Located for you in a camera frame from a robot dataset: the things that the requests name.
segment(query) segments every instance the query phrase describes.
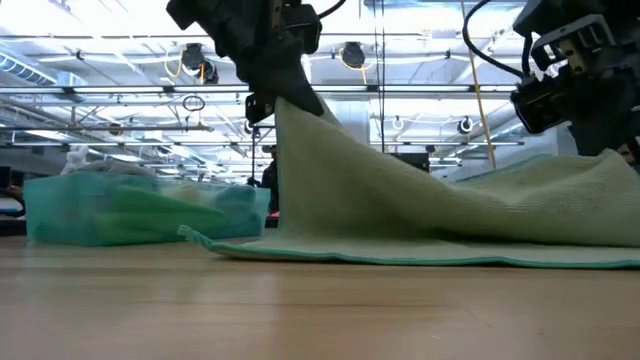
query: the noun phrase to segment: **table surface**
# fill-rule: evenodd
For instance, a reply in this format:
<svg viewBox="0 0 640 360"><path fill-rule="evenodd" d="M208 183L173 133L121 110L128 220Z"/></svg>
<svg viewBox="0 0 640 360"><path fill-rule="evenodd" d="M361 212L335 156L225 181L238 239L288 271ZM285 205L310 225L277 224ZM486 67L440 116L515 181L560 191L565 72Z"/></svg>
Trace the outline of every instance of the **table surface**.
<svg viewBox="0 0 640 360"><path fill-rule="evenodd" d="M0 359L632 359L640 272L231 261L0 238Z"/></svg>

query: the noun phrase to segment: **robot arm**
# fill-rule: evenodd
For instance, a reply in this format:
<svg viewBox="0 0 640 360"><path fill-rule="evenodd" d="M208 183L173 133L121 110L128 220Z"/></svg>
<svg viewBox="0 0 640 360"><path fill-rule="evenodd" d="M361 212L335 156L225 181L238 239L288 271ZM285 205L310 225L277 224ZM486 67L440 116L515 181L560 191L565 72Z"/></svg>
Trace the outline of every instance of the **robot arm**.
<svg viewBox="0 0 640 360"><path fill-rule="evenodd" d="M278 96L322 115L300 59L318 49L320 19L342 3L317 15L300 0L171 0L167 12L183 30L198 23L215 41L218 56L231 58L238 78L254 92L245 110L256 123L273 113Z"/></svg>
<svg viewBox="0 0 640 360"><path fill-rule="evenodd" d="M524 73L511 101L529 132L570 121L581 155L610 148L640 160L639 19L638 1L527 2L513 25L525 48ZM535 43L533 33L540 35ZM536 78L529 56L542 71L557 68L557 76Z"/></svg>

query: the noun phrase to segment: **plastic container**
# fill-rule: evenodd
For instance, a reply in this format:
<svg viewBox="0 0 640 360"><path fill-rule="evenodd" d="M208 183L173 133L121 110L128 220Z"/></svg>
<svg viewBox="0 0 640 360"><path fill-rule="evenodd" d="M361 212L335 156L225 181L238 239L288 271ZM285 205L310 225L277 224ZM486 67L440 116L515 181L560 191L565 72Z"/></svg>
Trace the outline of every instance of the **plastic container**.
<svg viewBox="0 0 640 360"><path fill-rule="evenodd" d="M25 182L30 241L111 246L183 241L187 225L212 239L260 236L269 190L104 172Z"/></svg>

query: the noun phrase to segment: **microfiber cloth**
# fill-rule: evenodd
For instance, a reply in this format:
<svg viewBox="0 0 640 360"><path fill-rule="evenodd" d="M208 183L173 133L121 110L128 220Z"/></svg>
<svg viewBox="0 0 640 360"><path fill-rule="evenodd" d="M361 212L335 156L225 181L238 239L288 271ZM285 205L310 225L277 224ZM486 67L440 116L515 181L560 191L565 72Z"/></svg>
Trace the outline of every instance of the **microfiber cloth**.
<svg viewBox="0 0 640 360"><path fill-rule="evenodd" d="M325 105L276 105L281 218L242 245L179 233L212 252L261 260L387 265L640 265L640 177L613 151L538 157L447 184L358 143Z"/></svg>

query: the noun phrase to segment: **green towel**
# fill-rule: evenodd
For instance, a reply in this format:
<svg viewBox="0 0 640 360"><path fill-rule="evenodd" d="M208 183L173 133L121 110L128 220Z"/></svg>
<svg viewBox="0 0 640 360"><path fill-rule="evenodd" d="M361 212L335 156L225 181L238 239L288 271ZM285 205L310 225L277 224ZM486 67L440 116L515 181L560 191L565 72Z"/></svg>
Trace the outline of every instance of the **green towel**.
<svg viewBox="0 0 640 360"><path fill-rule="evenodd" d="M210 235L227 220L222 211L132 186L115 187L108 204L93 219L100 246L181 241L175 233L180 225Z"/></svg>
<svg viewBox="0 0 640 360"><path fill-rule="evenodd" d="M613 151L537 158L442 183L353 140L325 107L279 100L281 223L244 245L180 233L238 258L373 264L640 265L640 178Z"/></svg>

